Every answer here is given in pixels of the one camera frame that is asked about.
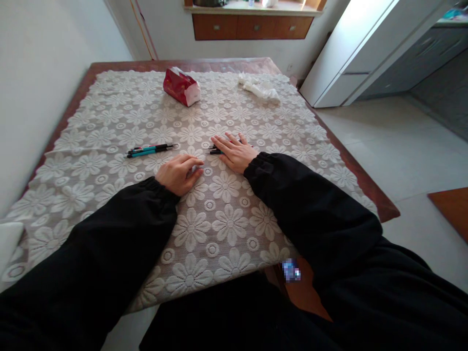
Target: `right hand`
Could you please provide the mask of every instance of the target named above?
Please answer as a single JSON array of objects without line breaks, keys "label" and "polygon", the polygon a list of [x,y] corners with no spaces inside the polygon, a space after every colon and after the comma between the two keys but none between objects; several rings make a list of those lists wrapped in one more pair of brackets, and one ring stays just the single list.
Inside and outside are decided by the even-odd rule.
[{"label": "right hand", "polygon": [[189,174],[189,172],[192,170],[193,166],[203,164],[204,162],[201,159],[193,155],[177,155],[161,166],[155,178],[170,192],[177,196],[184,196],[194,187],[195,182],[203,174],[201,168],[197,169],[192,174]]},{"label": "right hand", "polygon": [[224,155],[219,159],[228,165],[234,172],[244,174],[245,169],[249,166],[259,152],[252,145],[249,145],[247,139],[242,133],[239,133],[239,142],[231,133],[226,132],[226,136],[231,140],[227,141],[220,136],[212,136],[211,140],[220,149]]}]

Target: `white lace tablecloth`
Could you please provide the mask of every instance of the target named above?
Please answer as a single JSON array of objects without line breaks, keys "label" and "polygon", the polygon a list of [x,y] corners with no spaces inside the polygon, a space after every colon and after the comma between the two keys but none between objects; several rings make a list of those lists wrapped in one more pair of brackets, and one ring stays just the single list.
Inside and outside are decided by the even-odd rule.
[{"label": "white lace tablecloth", "polygon": [[[242,90],[237,74],[190,75],[202,90],[202,100],[190,108],[163,91],[164,72],[107,71],[97,76],[29,190],[7,216],[23,222],[27,234],[2,276],[4,287],[56,251],[74,225],[120,189],[153,176],[179,153],[205,160],[204,175],[181,199],[171,238],[130,312],[295,255],[248,181],[218,155],[209,155],[210,137],[225,131],[242,132],[261,151],[297,158],[376,212],[289,78],[252,75],[277,90],[281,104],[272,104]],[[167,142],[179,145],[125,157],[130,148]]]}]

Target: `blue pen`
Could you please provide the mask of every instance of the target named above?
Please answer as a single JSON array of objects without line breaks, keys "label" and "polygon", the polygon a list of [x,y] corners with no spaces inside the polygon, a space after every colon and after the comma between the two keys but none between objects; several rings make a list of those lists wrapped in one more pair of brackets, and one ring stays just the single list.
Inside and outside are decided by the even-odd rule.
[{"label": "blue pen", "polygon": [[140,153],[140,152],[143,152],[143,151],[151,151],[151,150],[155,150],[155,149],[166,149],[166,148],[171,148],[173,147],[174,144],[162,144],[162,145],[152,145],[152,146],[148,146],[147,148],[135,148],[135,149],[132,149],[130,150],[128,153],[129,154],[136,154],[136,153]]},{"label": "blue pen", "polygon": [[145,155],[150,155],[150,154],[155,154],[155,153],[158,153],[158,152],[161,152],[161,151],[167,151],[169,149],[173,148],[173,146],[169,146],[167,148],[161,148],[161,149],[152,149],[152,150],[148,150],[148,151],[142,151],[142,152],[138,152],[138,153],[134,153],[134,154],[128,154],[127,155],[127,158],[133,158],[133,157],[138,157],[138,156],[145,156]]}]

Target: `black clothing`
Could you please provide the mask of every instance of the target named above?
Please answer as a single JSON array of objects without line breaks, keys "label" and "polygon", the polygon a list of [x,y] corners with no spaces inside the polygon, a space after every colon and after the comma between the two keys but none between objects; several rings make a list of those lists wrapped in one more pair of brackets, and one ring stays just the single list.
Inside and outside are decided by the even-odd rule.
[{"label": "black clothing", "polygon": [[[141,350],[467,348],[468,295],[384,239],[371,212],[285,155],[261,153],[244,176],[311,265],[333,322],[253,273],[162,304]],[[76,225],[0,294],[1,349],[99,350],[164,248],[178,201],[149,178]]]}]

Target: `cabinet drawer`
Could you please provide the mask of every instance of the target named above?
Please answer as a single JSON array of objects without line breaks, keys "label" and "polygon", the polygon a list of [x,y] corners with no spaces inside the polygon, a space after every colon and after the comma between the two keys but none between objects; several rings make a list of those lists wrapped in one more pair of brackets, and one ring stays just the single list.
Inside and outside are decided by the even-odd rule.
[{"label": "cabinet drawer", "polygon": [[275,39],[304,39],[312,24],[313,17],[287,17],[275,18]]},{"label": "cabinet drawer", "polygon": [[239,16],[237,39],[273,39],[276,16]]},{"label": "cabinet drawer", "polygon": [[235,15],[192,15],[195,40],[236,39],[237,18]]}]

